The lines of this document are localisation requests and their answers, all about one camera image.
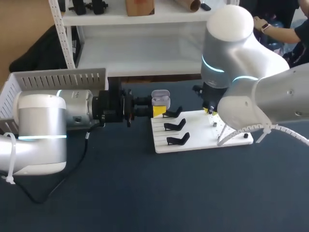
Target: cable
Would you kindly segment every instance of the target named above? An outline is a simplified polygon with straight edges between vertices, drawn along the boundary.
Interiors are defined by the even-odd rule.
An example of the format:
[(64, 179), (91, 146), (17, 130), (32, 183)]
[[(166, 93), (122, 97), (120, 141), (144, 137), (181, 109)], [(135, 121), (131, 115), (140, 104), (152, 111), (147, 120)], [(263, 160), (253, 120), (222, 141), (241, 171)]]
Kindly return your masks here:
[[(228, 140), (232, 139), (233, 137), (235, 137), (236, 135), (238, 135), (240, 133), (244, 133), (244, 132), (248, 133), (248, 132), (252, 132), (252, 131), (255, 131), (257, 129), (263, 129), (263, 128), (264, 127), (263, 127), (262, 124), (256, 124), (256, 125), (241, 128), (240, 130), (236, 130), (233, 133), (226, 136), (225, 138), (223, 138), (222, 140), (218, 141), (218, 146), (222, 146)], [(309, 146), (309, 140), (307, 138), (305, 138), (304, 136), (300, 135), (299, 133), (297, 133), (297, 132), (295, 132), (295, 131), (287, 128), (287, 127), (283, 127), (283, 126), (279, 126), (279, 125), (268, 125), (268, 129), (282, 131), (284, 133), (287, 133), (290, 136), (293, 136), (294, 138), (300, 140), (301, 142), (303, 142), (304, 144)]]
[[(89, 139), (90, 132), (93, 131), (94, 129), (98, 128), (98, 127), (104, 127), (104, 124), (97, 123), (97, 124), (93, 125), (87, 131), (86, 136), (85, 136), (85, 145), (84, 145), (84, 151), (83, 151), (82, 157), (75, 164), (75, 166), (53, 187), (53, 189), (49, 192), (49, 194), (43, 200), (35, 199), (29, 193), (29, 191), (25, 188), (25, 186), (23, 186), (19, 181), (14, 180), (15, 184), (27, 195), (27, 197), (33, 203), (35, 203), (35, 204), (43, 204), (43, 203), (45, 203), (49, 199), (49, 197), (54, 193), (54, 191), (56, 191), (56, 189), (58, 189), (77, 170), (77, 168), (80, 166), (80, 164), (84, 161), (84, 159), (86, 157), (87, 150), (88, 150), (88, 139)], [(0, 172), (0, 174), (5, 176), (5, 177), (7, 176), (7, 173), (4, 173), (4, 172)]]

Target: table surface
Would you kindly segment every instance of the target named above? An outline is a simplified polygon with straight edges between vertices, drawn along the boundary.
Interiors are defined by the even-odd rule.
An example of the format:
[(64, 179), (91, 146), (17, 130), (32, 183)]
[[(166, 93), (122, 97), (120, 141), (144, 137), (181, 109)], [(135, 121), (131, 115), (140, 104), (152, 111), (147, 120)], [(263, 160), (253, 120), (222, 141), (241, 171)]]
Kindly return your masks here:
[[(172, 108), (199, 110), (199, 81), (127, 84), (135, 96), (168, 89)], [(289, 127), (309, 137), (307, 123)], [(256, 139), (260, 132), (253, 136)], [(69, 169), (84, 131), (68, 134)], [(91, 133), (78, 171), (43, 205), (0, 182), (4, 232), (309, 231), (308, 148), (273, 132), (261, 144), (156, 154), (150, 120), (109, 124)], [(37, 197), (60, 174), (18, 179)]]

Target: person's arm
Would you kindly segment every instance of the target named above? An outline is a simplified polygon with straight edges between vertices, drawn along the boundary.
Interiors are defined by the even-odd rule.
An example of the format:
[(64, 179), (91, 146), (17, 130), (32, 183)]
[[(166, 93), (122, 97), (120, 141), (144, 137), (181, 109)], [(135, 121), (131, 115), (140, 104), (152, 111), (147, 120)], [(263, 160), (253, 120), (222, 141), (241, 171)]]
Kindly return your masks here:
[(300, 38), (298, 37), (294, 29), (277, 28), (270, 26), (264, 31), (264, 34), (281, 43), (295, 44), (300, 42)]
[(309, 17), (309, 0), (298, 0), (298, 4), (305, 16)]
[[(254, 27), (259, 31), (261, 31), (262, 26), (267, 23), (268, 22), (264, 19), (254, 17)], [(270, 26), (266, 30), (264, 30), (264, 34), (282, 43), (295, 44), (300, 42), (300, 38), (298, 37), (294, 29), (277, 28)]]

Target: white shelf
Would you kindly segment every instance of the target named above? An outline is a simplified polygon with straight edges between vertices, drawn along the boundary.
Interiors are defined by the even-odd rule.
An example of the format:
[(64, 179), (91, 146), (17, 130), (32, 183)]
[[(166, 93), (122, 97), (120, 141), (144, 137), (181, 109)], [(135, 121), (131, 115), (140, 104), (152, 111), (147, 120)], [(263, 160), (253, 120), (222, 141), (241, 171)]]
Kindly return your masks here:
[(106, 68), (109, 77), (200, 73), (202, 44), (192, 40), (179, 35), (86, 39), (78, 68)]
[(178, 23), (207, 21), (213, 11), (226, 5), (225, 0), (204, 0), (211, 7), (211, 11), (199, 9), (195, 13), (187, 11), (174, 0), (155, 0), (154, 15), (128, 17), (125, 0), (106, 0), (109, 7), (105, 14), (95, 15), (87, 9), (87, 14), (76, 15), (74, 11), (67, 11), (63, 16), (65, 26), (87, 25), (126, 25), (149, 23)]

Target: person's hand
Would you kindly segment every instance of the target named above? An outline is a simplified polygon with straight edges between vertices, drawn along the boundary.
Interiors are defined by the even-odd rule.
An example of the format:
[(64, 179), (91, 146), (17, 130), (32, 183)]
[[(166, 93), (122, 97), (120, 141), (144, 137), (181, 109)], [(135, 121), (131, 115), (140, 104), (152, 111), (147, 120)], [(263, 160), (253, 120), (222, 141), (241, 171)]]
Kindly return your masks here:
[(262, 26), (268, 23), (265, 19), (260, 19), (258, 16), (254, 17), (253, 20), (254, 20), (254, 28), (259, 31), (261, 31)]

